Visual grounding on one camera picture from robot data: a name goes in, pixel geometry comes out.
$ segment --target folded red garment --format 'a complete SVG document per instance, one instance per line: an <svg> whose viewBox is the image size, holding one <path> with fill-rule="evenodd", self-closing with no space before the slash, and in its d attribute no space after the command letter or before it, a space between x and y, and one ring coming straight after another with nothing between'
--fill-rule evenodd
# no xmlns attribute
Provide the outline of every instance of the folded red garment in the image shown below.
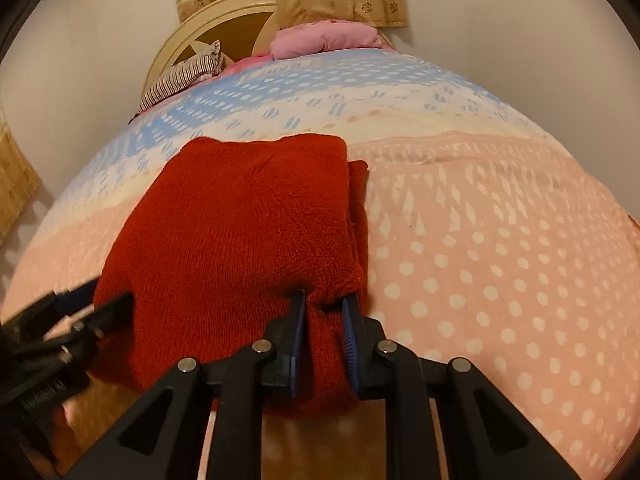
<svg viewBox="0 0 640 480"><path fill-rule="evenodd" d="M91 372L141 390L182 357L227 357L304 288L312 362L295 404L271 409L326 415L353 406L339 315L324 307L352 292L366 304L366 175L363 161L347 163L338 137L189 142L107 257L95 304L130 290L134 322L105 341Z"/></svg>

